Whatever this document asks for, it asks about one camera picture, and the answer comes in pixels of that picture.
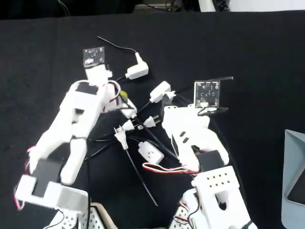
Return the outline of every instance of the white plastic part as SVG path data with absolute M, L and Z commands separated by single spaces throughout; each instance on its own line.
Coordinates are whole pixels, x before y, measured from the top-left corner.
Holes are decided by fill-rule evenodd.
M 135 118 L 138 112 L 137 108 L 130 99 L 127 100 L 127 103 L 129 104 L 129 106 L 133 107 L 133 109 L 127 109 L 128 108 L 127 104 L 123 103 L 122 107 L 126 109 L 121 110 L 121 113 L 128 119 Z
M 83 213 L 88 207 L 88 194 L 85 191 L 49 182 L 44 196 L 34 196 L 36 178 L 22 175 L 15 198 L 21 201 L 47 208 L 64 209 L 75 213 Z
M 104 85 L 108 81 L 108 78 L 112 77 L 112 72 L 106 69 L 105 64 L 85 69 L 85 71 L 90 83 L 97 86 Z
M 160 122 L 160 119 L 158 119 L 159 116 L 156 115 L 154 117 L 149 116 L 145 122 L 143 123 L 144 126 L 146 126 L 147 128 L 152 128 L 152 127 L 156 127 L 156 125 Z M 143 130 L 144 127 L 142 125 L 138 125 L 137 126 L 138 130 Z
M 128 149 L 125 130 L 123 130 L 121 127 L 117 128 L 114 136 L 121 143 L 124 150 Z
M 192 149 L 193 144 L 189 141 L 191 138 L 189 133 L 190 132 L 187 131 L 186 128 L 176 129 L 176 131 L 172 133 L 172 146 L 176 155 L 178 156 L 180 163 L 184 165 L 185 168 L 194 172 L 198 172 L 199 161 Z
M 131 131 L 134 130 L 134 125 L 130 119 L 128 119 L 123 125 L 122 129 L 125 131 Z
M 192 181 L 209 229 L 240 229 L 251 221 L 232 166 L 198 174 Z M 225 203 L 225 210 L 219 204 Z M 202 228 L 195 221 L 197 228 Z
M 79 217 L 78 229 L 87 229 L 87 214 L 83 214 Z M 90 221 L 88 229 L 105 229 L 102 219 L 98 214 L 95 207 L 90 207 Z
M 199 8 L 201 12 L 215 12 L 213 0 L 199 0 Z
M 187 190 L 183 194 L 181 202 L 183 202 L 188 207 L 188 211 L 183 207 L 178 207 L 175 216 L 187 219 L 190 213 L 195 212 L 197 210 L 198 201 L 197 198 L 195 197 L 195 193 L 196 193 L 196 189 L 193 188 Z M 203 216 L 200 211 L 197 211 L 196 213 L 192 214 L 190 216 L 190 221 L 196 225 L 197 229 L 210 229 L 208 227 L 208 223 L 206 221 L 205 216 Z M 188 223 L 182 224 L 173 220 L 169 226 L 169 229 L 192 229 L 192 227 Z
M 172 137 L 172 132 L 177 126 L 192 126 L 207 128 L 210 123 L 208 116 L 198 116 L 200 108 L 194 108 L 193 104 L 188 107 L 166 106 L 164 108 L 164 117 L 162 127 L 168 137 Z
M 87 141 L 84 138 L 70 141 L 70 156 L 61 170 L 61 183 L 71 185 L 74 183 L 87 153 Z
M 151 103 L 158 103 L 159 101 L 161 101 L 163 94 L 165 92 L 170 91 L 171 86 L 166 81 L 163 81 L 155 89 L 152 90 L 152 92 L 150 93 L 151 98 L 149 101 L 151 101 Z
M 167 95 L 170 100 L 172 100 L 176 96 L 176 91 L 164 92 L 163 95 Z
M 140 142 L 138 152 L 149 163 L 159 164 L 164 154 L 149 142 Z
M 135 53 L 138 64 L 127 69 L 126 78 L 133 80 L 148 74 L 148 65 L 142 60 L 139 53 Z

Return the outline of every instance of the robotic arm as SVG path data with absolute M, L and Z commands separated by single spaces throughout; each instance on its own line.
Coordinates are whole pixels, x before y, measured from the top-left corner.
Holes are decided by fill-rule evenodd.
M 169 229 L 256 229 L 239 190 L 229 155 L 200 108 L 167 106 L 162 126 L 185 168 L 198 172 Z
M 120 109 L 120 86 L 108 79 L 112 73 L 99 59 L 87 59 L 88 80 L 73 83 L 49 129 L 29 152 L 29 175 L 23 175 L 15 198 L 47 208 L 84 214 L 88 194 L 69 187 L 81 168 L 87 153 L 87 137 L 101 113 Z M 70 144 L 70 156 L 63 165 L 49 156 L 63 144 Z

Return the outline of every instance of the black cloth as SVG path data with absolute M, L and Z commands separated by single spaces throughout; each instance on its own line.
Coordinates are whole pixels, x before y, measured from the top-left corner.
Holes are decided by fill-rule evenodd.
M 304 17 L 305 12 L 295 11 L 0 21 L 2 227 L 42 228 L 54 215 L 30 204 L 17 212 L 13 187 L 23 173 L 26 149 L 50 126 L 69 86 L 86 77 L 82 50 L 106 46 L 114 79 L 136 63 L 132 53 L 109 46 L 96 38 L 100 35 L 138 50 L 148 63 L 148 76 L 122 85 L 138 107 L 163 80 L 179 90 L 195 80 L 234 76 L 221 89 L 221 106 L 229 111 L 215 120 L 240 171 L 251 219 L 260 229 L 283 228 L 284 130 L 305 131 Z M 192 89 L 182 95 L 192 99 Z M 147 107 L 139 118 L 158 114 L 159 106 Z M 108 133 L 123 121 L 121 114 L 104 115 L 92 135 Z M 161 127 L 153 131 L 168 143 Z M 100 145 L 90 145 L 89 151 Z M 159 207 L 119 145 L 91 161 L 92 200 L 105 206 L 119 228 L 167 226 L 190 177 L 143 171 L 133 143 L 130 153 Z M 168 158 L 164 164 L 174 162 Z M 86 182 L 82 168 L 74 187 L 86 189 Z

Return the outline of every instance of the power plug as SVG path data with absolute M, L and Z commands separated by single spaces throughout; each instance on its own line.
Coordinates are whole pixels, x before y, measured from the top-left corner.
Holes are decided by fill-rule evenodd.
M 159 164 L 164 158 L 164 154 L 149 142 L 139 143 L 139 153 L 149 163 Z

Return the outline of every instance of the red and white wire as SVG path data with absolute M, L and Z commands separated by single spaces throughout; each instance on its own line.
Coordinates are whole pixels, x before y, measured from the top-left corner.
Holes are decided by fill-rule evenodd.
M 189 222 L 187 221 L 187 219 L 182 218 L 182 217 L 180 217 L 180 216 L 174 216 L 174 217 L 173 217 L 173 220 L 175 220 L 177 223 L 180 223 L 180 224 L 183 224 L 183 225 L 189 223 Z
M 161 165 L 152 164 L 148 162 L 143 163 L 142 167 L 146 170 L 161 174 L 179 174 L 179 173 L 197 174 L 198 173 L 196 171 L 191 171 L 189 169 L 186 169 L 185 166 L 176 167 L 176 168 L 164 168 Z
M 183 207 L 186 211 L 189 211 L 188 207 L 184 203 L 182 203 L 181 201 L 179 202 L 179 206 Z
M 19 201 L 16 199 L 16 197 L 15 197 L 16 189 L 17 189 L 17 186 L 14 187 L 14 203 L 17 208 L 17 211 L 21 211 L 24 208 L 24 201 Z

